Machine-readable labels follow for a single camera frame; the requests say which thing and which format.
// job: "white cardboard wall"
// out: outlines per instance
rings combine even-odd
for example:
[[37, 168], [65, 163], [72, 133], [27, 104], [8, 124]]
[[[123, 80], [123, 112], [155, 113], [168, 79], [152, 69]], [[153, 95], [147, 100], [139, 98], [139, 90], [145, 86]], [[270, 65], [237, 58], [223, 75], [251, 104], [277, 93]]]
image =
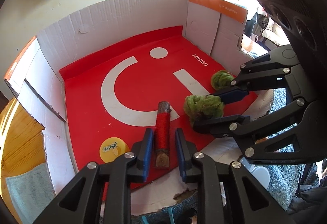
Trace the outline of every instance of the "white cardboard wall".
[[217, 34], [220, 13], [192, 2], [188, 4], [185, 38], [210, 55]]
[[63, 84], [52, 71], [41, 49], [27, 71], [26, 80], [56, 113], [67, 120]]
[[23, 83], [17, 99], [25, 110], [45, 127], [43, 135], [46, 161], [54, 191], [58, 194], [75, 176], [68, 153], [65, 123], [39, 100], [26, 82]]
[[55, 22], [37, 39], [61, 78], [59, 69], [114, 43], [152, 30], [185, 26], [187, 5], [188, 0], [106, 0]]
[[220, 24], [210, 56], [227, 71], [238, 75], [240, 65], [253, 58], [240, 51], [244, 24], [235, 22], [225, 15], [220, 16]]
[[8, 81], [11, 88], [19, 94], [24, 83], [29, 66], [31, 65], [37, 51], [40, 49], [40, 45], [37, 40], [34, 40], [27, 48], [18, 62], [14, 62], [11, 70], [12, 75]]

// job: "orange cardboard edge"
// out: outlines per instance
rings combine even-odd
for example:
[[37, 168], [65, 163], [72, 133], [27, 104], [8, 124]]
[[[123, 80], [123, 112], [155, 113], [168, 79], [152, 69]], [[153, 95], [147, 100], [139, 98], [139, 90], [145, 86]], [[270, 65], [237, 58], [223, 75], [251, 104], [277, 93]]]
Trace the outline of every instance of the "orange cardboard edge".
[[17, 58], [15, 59], [15, 61], [11, 64], [11, 66], [9, 67], [9, 69], [7, 70], [7, 73], [4, 75], [4, 79], [7, 80], [9, 82], [12, 73], [14, 72], [17, 64], [19, 63], [19, 60], [22, 58], [22, 56], [24, 55], [24, 53], [26, 52], [26, 50], [30, 47], [30, 45], [32, 44], [32, 42], [34, 42], [34, 40], [36, 39], [36, 36], [34, 36], [29, 42], [28, 44], [26, 44], [26, 46], [24, 47], [24, 49], [19, 53], [19, 55], [17, 56]]
[[212, 10], [231, 17], [242, 24], [244, 24], [246, 20], [247, 10], [231, 2], [224, 0], [189, 0], [189, 2], [211, 8]]

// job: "wooden stick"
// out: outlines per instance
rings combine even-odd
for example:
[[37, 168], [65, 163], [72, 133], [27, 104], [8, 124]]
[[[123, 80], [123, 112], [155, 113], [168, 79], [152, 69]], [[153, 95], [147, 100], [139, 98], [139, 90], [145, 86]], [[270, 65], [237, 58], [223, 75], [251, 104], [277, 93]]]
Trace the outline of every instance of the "wooden stick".
[[157, 168], [169, 168], [169, 127], [170, 127], [170, 104], [162, 101], [158, 104], [156, 130], [154, 133], [154, 150], [156, 153], [155, 166]]

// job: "blue gripper pad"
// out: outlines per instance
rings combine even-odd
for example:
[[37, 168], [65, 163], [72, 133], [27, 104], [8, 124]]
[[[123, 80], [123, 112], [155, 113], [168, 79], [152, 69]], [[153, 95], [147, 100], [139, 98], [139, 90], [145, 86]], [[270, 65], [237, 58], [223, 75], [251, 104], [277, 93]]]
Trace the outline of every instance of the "blue gripper pad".
[[221, 101], [224, 104], [230, 104], [233, 102], [243, 100], [243, 98], [247, 95], [249, 95], [249, 92], [247, 90], [244, 91], [244, 90], [237, 89], [226, 93], [222, 93], [219, 95], [219, 97], [221, 98]]
[[292, 94], [291, 94], [291, 91], [289, 90], [289, 88], [285, 88], [285, 92], [286, 92], [286, 105], [291, 103], [293, 100], [292, 98]]
[[146, 129], [143, 142], [142, 142], [142, 152], [144, 154], [143, 158], [143, 182], [147, 181], [149, 176], [150, 163], [151, 163], [151, 152], [153, 146], [153, 130], [150, 128]]
[[183, 182], [185, 182], [186, 181], [185, 159], [184, 159], [183, 148], [182, 148], [182, 145], [180, 142], [180, 138], [179, 138], [177, 129], [175, 132], [175, 145], [176, 145], [176, 151], [177, 151], [179, 175], [181, 176]]

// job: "red thread wrapping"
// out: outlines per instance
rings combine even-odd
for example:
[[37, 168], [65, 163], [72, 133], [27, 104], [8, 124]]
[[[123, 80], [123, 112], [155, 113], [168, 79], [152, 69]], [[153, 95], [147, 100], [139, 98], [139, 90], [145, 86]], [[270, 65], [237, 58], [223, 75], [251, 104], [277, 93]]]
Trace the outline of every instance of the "red thread wrapping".
[[157, 114], [154, 149], [169, 150], [170, 113]]

